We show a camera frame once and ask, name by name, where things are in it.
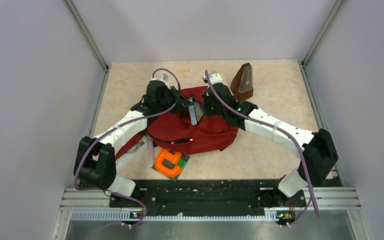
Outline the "red backpack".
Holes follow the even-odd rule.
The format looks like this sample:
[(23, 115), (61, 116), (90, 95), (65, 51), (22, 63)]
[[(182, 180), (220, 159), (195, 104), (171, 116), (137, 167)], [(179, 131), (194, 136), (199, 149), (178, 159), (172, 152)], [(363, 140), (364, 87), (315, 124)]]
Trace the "red backpack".
[(183, 106), (186, 100), (193, 100), (199, 107), (203, 106), (202, 94), (207, 89), (206, 86), (197, 86), (181, 90), (181, 98), (176, 107), (171, 112), (148, 119), (148, 127), (133, 136), (118, 150), (115, 157), (119, 159), (127, 153), (144, 135), (151, 137), (154, 146), (187, 155), (227, 148), (234, 142), (238, 127), (229, 125), (219, 115), (204, 115), (193, 125), (187, 107)]

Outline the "pink eraser stick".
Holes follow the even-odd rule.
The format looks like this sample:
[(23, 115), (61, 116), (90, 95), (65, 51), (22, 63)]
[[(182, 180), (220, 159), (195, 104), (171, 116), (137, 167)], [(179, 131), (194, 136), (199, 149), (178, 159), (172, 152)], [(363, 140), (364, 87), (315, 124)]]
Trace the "pink eraser stick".
[(155, 147), (154, 147), (154, 141), (149, 140), (148, 143), (148, 161), (150, 164), (153, 164), (155, 161)]

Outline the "light blue blister pack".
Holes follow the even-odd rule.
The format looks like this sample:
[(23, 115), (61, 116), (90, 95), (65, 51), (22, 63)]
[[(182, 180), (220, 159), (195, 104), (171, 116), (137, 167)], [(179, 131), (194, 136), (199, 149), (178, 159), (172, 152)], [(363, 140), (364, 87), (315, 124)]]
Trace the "light blue blister pack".
[(190, 104), (188, 105), (188, 112), (190, 117), (190, 122), (193, 126), (196, 126), (200, 123), (202, 117), (205, 114), (203, 104), (195, 99), (189, 99)]

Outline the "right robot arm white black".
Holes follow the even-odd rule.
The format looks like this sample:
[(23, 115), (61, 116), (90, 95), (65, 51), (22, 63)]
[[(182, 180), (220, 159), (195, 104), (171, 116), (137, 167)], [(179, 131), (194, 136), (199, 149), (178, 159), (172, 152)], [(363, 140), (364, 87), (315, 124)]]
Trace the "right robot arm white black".
[(201, 95), (204, 112), (222, 117), (229, 125), (261, 135), (300, 159), (299, 166), (282, 177), (273, 192), (279, 206), (287, 206), (294, 195), (323, 184), (339, 156), (329, 131), (302, 129), (281, 121), (249, 101), (237, 101), (223, 83), (215, 83)]

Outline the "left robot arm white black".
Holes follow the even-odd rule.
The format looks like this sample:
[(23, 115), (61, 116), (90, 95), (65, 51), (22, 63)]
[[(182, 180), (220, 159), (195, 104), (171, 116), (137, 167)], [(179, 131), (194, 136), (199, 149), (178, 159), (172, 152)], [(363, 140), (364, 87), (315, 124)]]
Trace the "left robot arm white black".
[(163, 80), (152, 79), (141, 100), (108, 130), (95, 136), (83, 137), (78, 146), (73, 169), (74, 178), (100, 189), (121, 195), (129, 207), (140, 202), (136, 183), (117, 173), (116, 154), (133, 137), (148, 128), (149, 119), (186, 109), (191, 101), (181, 95), (179, 87)]

